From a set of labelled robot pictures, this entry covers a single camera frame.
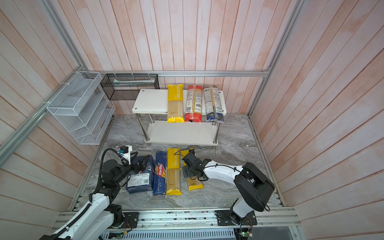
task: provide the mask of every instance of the pink wooden wall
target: pink wooden wall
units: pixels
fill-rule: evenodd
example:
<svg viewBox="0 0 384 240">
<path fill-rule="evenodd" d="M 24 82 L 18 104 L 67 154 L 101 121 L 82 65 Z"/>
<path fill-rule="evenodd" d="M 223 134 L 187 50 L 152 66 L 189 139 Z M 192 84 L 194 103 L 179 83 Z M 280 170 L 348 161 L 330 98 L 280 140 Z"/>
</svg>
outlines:
<svg viewBox="0 0 384 240">
<path fill-rule="evenodd" d="M 0 1 L 0 144 L 77 68 L 38 0 Z M 3 239 L 39 239 L 67 211 L 95 146 L 48 115 L 0 169 Z"/>
<path fill-rule="evenodd" d="M 308 1 L 252 116 L 308 239 L 384 239 L 383 13 Z"/>
<path fill-rule="evenodd" d="M 90 70 L 263 70 L 296 0 L 52 0 Z M 216 85 L 227 111 L 247 113 L 258 77 L 159 78 Z M 134 101 L 114 101 L 131 114 Z"/>
</svg>

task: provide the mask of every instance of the robotic arm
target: robotic arm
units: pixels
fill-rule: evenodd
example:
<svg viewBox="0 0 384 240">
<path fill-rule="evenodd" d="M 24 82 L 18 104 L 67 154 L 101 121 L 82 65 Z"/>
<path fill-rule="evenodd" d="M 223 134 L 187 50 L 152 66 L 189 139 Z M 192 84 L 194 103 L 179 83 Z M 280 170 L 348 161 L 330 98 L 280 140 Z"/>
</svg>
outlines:
<svg viewBox="0 0 384 240">
<path fill-rule="evenodd" d="M 220 164 L 210 159 L 201 161 L 193 149 L 183 157 L 184 177 L 198 177 L 201 181 L 220 179 L 235 184 L 242 197 L 236 200 L 230 210 L 216 211 L 219 225 L 240 225 L 253 210 L 262 212 L 275 190 L 275 185 L 254 164 L 244 166 Z"/>
<path fill-rule="evenodd" d="M 130 146 L 120 149 L 117 152 L 108 148 L 103 152 L 97 187 L 89 195 L 89 201 L 82 209 L 53 235 L 44 235 L 40 240 L 94 240 L 110 226 L 120 228 L 124 223 L 129 225 L 128 219 L 122 213 L 121 206 L 112 204 L 112 201 L 119 193 L 121 187 L 119 183 L 131 171 L 144 171 L 150 156 L 148 155 L 138 164 L 133 164 L 130 160 L 134 160 L 137 152 L 131 152 L 132 147 Z M 115 159 L 110 159 L 103 164 L 107 151 L 116 153 L 122 164 L 118 164 Z M 218 224 L 221 226 L 241 225 L 254 209 L 259 212 L 264 211 L 266 203 L 275 189 L 273 183 L 249 162 L 244 166 L 230 166 L 210 159 L 201 161 L 195 156 L 193 150 L 190 150 L 182 160 L 186 163 L 186 166 L 183 167 L 184 177 L 198 177 L 201 181 L 220 179 L 235 184 L 240 191 L 242 198 L 236 200 L 230 210 L 215 211 Z"/>
<path fill-rule="evenodd" d="M 40 240 L 95 240 L 110 226 L 119 228 L 127 221 L 122 213 L 121 206 L 112 204 L 112 201 L 120 191 L 121 186 L 119 183 L 131 171 L 144 171 L 150 156 L 148 155 L 138 164 L 132 164 L 131 160 L 137 156 L 137 152 L 131 153 L 131 146 L 121 147 L 120 149 L 117 152 L 112 148 L 107 148 L 103 152 L 98 184 L 94 192 L 89 195 L 89 201 L 82 209 L 53 235 L 44 235 Z M 103 164 L 107 151 L 116 153 L 122 164 L 118 164 L 115 159 L 110 159 Z"/>
</svg>

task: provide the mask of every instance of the red pasta package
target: red pasta package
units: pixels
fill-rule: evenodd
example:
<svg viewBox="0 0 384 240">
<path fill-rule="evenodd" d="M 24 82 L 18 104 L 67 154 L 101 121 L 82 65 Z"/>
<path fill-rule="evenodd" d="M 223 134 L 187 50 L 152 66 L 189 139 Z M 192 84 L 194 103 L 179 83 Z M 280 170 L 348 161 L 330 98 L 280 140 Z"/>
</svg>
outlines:
<svg viewBox="0 0 384 240">
<path fill-rule="evenodd" d="M 199 85 L 189 85 L 187 94 L 187 106 L 185 110 L 186 122 L 202 122 L 201 102 L 203 87 Z"/>
</svg>

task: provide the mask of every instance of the metal shelf leg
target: metal shelf leg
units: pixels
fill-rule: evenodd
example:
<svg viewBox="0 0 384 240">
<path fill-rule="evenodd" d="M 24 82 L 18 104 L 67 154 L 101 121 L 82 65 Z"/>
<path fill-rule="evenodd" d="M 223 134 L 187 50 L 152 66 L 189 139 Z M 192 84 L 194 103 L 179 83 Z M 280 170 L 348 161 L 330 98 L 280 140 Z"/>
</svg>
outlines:
<svg viewBox="0 0 384 240">
<path fill-rule="evenodd" d="M 149 141 L 149 137 L 148 137 L 147 131 L 144 128 L 143 119 L 141 118 L 141 114 L 140 113 L 136 113 L 136 117 L 139 120 L 139 124 L 141 126 L 141 129 L 143 130 L 145 141 Z"/>
<path fill-rule="evenodd" d="M 218 129 L 220 127 L 220 123 L 217 123 L 217 129 L 216 129 L 216 134 L 215 134 L 215 139 L 214 139 L 214 144 L 217 144 L 217 138 L 218 138 Z"/>
<path fill-rule="evenodd" d="M 149 118 L 151 120 L 151 123 L 155 123 L 155 120 L 153 120 L 152 115 L 151 114 L 148 114 L 148 115 L 149 115 Z"/>
</svg>

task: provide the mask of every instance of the marble surface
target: marble surface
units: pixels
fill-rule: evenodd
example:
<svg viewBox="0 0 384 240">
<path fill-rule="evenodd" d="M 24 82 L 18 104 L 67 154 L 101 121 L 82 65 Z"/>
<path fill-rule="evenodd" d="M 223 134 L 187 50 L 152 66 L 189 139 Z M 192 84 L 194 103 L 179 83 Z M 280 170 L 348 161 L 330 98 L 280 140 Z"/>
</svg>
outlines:
<svg viewBox="0 0 384 240">
<path fill-rule="evenodd" d="M 144 125 L 147 127 L 149 117 L 145 115 L 142 117 Z M 163 120 L 165 118 L 166 115 L 154 116 L 155 120 Z M 118 150 L 120 146 L 129 144 L 132 145 L 133 151 L 139 152 L 139 156 L 150 154 L 155 157 L 157 151 L 165 151 L 169 147 L 194 147 L 196 156 L 200 159 L 209 158 L 216 162 L 230 165 L 244 165 L 246 162 L 251 162 L 267 175 L 246 116 L 240 114 L 225 116 L 225 123 L 220 126 L 218 142 L 219 144 L 215 148 L 212 146 L 148 144 L 144 142 L 144 135 L 136 116 L 127 115 L 118 116 L 114 119 L 103 146 L 103 151 L 108 147 Z M 114 153 L 109 151 L 104 161 L 115 157 Z M 100 158 L 93 169 L 83 194 L 91 193 L 96 187 Z M 188 191 L 186 179 L 181 177 L 180 183 L 183 194 L 178 196 L 153 196 L 152 192 L 129 194 L 125 187 L 122 187 L 113 203 L 121 205 L 123 209 L 221 208 L 230 207 L 237 198 L 241 197 L 235 185 L 217 179 L 210 179 L 203 183 L 203 189 L 191 192 Z M 274 206 L 279 204 L 280 201 L 277 199 L 277 194 L 274 193 L 268 205 Z"/>
</svg>

